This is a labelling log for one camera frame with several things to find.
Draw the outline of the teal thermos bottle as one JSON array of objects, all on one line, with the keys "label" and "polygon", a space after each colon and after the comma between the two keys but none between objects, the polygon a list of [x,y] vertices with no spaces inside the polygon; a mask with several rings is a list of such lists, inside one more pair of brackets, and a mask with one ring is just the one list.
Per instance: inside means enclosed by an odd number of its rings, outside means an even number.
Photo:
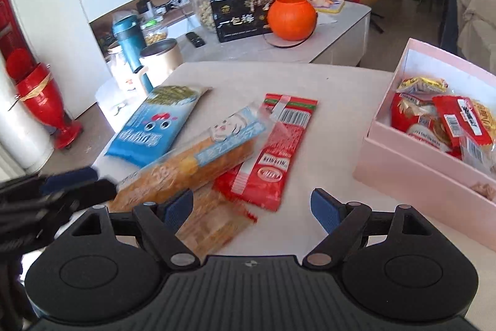
[{"label": "teal thermos bottle", "polygon": [[144,72],[144,66],[140,62],[140,53],[146,47],[144,35],[140,28],[138,17],[131,13],[124,18],[113,22],[113,36],[117,39],[124,53],[124,58],[130,66],[133,73],[141,73],[140,82],[149,93],[153,89],[147,74]]}]

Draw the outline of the long bread loaf packet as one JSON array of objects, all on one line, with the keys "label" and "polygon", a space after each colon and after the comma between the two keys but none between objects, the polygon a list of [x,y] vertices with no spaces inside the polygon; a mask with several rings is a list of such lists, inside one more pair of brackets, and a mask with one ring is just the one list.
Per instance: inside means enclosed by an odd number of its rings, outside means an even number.
[{"label": "long bread loaf packet", "polygon": [[274,127],[271,113],[254,103],[126,177],[110,212],[129,212],[142,203],[165,203],[180,191],[196,191],[253,157]]}]

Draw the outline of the small yellow snack sachet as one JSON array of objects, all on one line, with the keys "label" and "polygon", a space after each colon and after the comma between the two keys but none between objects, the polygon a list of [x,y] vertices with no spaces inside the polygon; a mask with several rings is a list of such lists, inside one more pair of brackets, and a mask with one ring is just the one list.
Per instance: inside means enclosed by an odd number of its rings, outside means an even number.
[{"label": "small yellow snack sachet", "polygon": [[415,76],[403,80],[397,87],[396,93],[408,94],[447,94],[449,85],[442,79]]}]

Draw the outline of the red wafer snack packet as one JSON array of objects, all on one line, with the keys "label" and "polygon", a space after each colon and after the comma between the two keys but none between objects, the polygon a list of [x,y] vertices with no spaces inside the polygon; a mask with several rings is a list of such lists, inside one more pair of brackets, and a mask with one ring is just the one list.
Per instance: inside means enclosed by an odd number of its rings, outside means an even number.
[{"label": "red wafer snack packet", "polygon": [[282,200],[293,158],[318,106],[313,99],[268,93],[262,103],[276,120],[258,154],[214,181],[215,191],[276,212]]}]

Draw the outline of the black plum gift box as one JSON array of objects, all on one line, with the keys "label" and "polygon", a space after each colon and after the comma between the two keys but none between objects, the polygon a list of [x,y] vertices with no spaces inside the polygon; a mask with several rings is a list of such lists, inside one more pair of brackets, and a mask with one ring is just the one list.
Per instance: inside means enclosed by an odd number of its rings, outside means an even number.
[{"label": "black plum gift box", "polygon": [[268,11],[276,0],[209,0],[219,42],[272,32]]}]

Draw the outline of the blue seaweed snack bag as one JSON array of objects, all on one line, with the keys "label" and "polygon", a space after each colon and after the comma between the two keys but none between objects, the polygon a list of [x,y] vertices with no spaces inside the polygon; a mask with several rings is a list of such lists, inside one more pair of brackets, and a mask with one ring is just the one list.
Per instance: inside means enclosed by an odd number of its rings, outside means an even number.
[{"label": "blue seaweed snack bag", "polygon": [[106,154],[140,168],[166,154],[208,87],[155,87],[116,134]]}]

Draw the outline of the black remote control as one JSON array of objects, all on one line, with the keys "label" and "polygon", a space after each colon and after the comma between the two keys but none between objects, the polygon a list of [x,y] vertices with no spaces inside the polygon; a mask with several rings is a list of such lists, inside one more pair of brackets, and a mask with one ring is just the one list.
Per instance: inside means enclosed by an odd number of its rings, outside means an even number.
[{"label": "black remote control", "polygon": [[199,35],[194,32],[188,32],[185,34],[187,40],[195,47],[200,48],[203,47],[206,43]]}]

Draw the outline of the pink cardboard box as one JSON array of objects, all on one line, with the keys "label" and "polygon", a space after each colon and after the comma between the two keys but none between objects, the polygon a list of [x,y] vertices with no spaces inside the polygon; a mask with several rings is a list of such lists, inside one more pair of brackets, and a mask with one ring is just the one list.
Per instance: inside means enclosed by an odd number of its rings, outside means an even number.
[{"label": "pink cardboard box", "polygon": [[353,176],[494,249],[495,202],[473,188],[477,184],[494,187],[495,180],[391,125],[393,94],[403,79],[412,76],[445,79],[451,90],[495,107],[494,75],[411,38],[363,139]]}]

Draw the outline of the orange pumpkin bucket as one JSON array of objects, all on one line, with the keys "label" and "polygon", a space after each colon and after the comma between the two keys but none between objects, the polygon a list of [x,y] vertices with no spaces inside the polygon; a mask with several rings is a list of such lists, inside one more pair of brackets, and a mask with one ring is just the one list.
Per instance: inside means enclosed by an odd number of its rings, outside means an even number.
[{"label": "orange pumpkin bucket", "polygon": [[314,32],[317,12],[307,0],[276,0],[267,22],[276,36],[287,41],[305,40]]}]

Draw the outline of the small round bread packet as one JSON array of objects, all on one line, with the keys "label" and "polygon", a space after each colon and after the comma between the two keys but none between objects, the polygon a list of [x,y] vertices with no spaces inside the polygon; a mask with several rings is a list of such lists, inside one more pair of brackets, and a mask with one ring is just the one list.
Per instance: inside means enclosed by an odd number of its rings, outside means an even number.
[{"label": "small round bread packet", "polygon": [[486,129],[488,132],[489,136],[491,137],[491,140],[493,143],[495,143],[495,136],[496,136],[496,123],[495,123],[495,118],[492,115],[491,110],[483,105],[481,102],[478,102],[475,99],[472,99],[472,104],[477,112],[477,116],[481,120],[483,127]]}]

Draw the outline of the red roast duck snack packet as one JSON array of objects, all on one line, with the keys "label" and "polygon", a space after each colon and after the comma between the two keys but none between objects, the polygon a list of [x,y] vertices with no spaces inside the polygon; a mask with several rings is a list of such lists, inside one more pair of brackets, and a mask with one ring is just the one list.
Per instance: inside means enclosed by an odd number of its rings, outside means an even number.
[{"label": "red roast duck snack packet", "polygon": [[396,93],[391,104],[391,126],[457,159],[460,147],[452,145],[436,107],[431,100],[415,95]]}]

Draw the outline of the red barcode snack bar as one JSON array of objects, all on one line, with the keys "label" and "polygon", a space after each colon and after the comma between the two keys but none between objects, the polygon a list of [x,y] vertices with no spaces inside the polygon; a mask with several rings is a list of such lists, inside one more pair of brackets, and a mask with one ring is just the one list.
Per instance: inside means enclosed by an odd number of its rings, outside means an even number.
[{"label": "red barcode snack bar", "polygon": [[473,135],[476,139],[487,135],[469,98],[434,96],[432,102],[452,139],[460,138],[465,133]]}]

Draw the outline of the white coffee table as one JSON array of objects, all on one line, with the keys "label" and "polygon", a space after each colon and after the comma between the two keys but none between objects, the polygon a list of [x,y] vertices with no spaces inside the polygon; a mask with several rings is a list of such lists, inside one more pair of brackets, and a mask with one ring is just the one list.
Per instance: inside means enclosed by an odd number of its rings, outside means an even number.
[{"label": "white coffee table", "polygon": [[357,66],[366,53],[372,10],[346,2],[340,13],[319,13],[312,35],[305,41],[287,41],[275,34],[219,42],[203,28],[194,30],[205,45],[194,47],[183,35],[178,44],[185,62],[288,62]]}]

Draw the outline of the cracker biscuit packet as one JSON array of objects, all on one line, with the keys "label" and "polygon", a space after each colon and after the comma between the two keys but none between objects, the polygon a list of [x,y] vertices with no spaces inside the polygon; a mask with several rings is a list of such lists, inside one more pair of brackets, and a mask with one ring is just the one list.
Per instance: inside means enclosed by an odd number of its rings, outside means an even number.
[{"label": "cracker biscuit packet", "polygon": [[257,222],[244,203],[231,201],[210,186],[193,193],[193,211],[176,236],[203,261]]}]

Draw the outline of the red vase ornament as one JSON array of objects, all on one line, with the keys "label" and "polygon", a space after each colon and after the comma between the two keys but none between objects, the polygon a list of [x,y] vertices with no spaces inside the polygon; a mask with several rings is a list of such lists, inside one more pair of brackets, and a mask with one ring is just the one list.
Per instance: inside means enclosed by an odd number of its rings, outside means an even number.
[{"label": "red vase ornament", "polygon": [[45,126],[54,128],[54,147],[71,148],[83,131],[66,114],[60,90],[48,65],[36,62],[25,49],[16,49],[5,62],[8,76],[17,89],[17,99]]}]

